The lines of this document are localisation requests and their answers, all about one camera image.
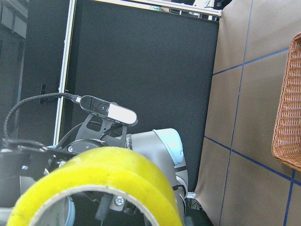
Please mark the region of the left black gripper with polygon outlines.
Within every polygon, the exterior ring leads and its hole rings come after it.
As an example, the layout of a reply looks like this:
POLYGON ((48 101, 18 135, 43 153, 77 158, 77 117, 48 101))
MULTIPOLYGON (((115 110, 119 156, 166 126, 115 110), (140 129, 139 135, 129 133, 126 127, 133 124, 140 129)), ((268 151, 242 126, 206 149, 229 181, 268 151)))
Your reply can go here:
MULTIPOLYGON (((32 193, 27 200, 24 198, 26 193, 22 194, 12 203, 11 207, 0 206, 0 212, 4 214, 2 221, 8 222, 13 215, 20 215, 21 223, 29 224, 29 217, 25 216, 26 210, 33 210, 34 202, 40 202, 42 199, 49 199, 50 192, 59 188, 60 182, 78 182, 79 178, 75 171, 84 171, 81 163, 70 172, 63 173, 62 179, 56 179, 48 185, 42 184, 40 192, 36 191, 36 186, 41 185, 41 180, 50 179, 57 173, 63 162, 78 160, 89 153, 93 154, 89 166, 93 162, 100 166, 99 156, 103 151, 110 150, 117 153, 122 150, 116 145, 109 145, 96 139, 83 139, 71 143, 66 148, 58 146, 44 146, 39 142, 32 140, 4 140, 4 147, 0 151, 0 198, 4 200, 8 196, 8 187, 4 185, 5 181, 12 178, 29 177, 33 179, 33 185, 29 186, 27 192, 32 193)), ((95 215, 96 220, 104 221, 108 215, 112 195, 103 193, 95 215)))

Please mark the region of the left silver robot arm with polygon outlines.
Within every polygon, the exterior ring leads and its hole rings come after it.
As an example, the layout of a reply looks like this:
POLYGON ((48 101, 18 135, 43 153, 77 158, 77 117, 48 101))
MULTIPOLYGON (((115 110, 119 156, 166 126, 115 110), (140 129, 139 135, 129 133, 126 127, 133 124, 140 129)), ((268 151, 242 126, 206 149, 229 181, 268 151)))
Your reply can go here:
POLYGON ((72 226, 81 215, 74 196, 98 203, 98 225, 110 210, 140 212, 148 226, 183 226, 188 174, 174 129, 126 135, 122 147, 105 139, 79 139, 68 146, 20 151, 38 174, 13 208, 1 208, 3 226, 72 226))

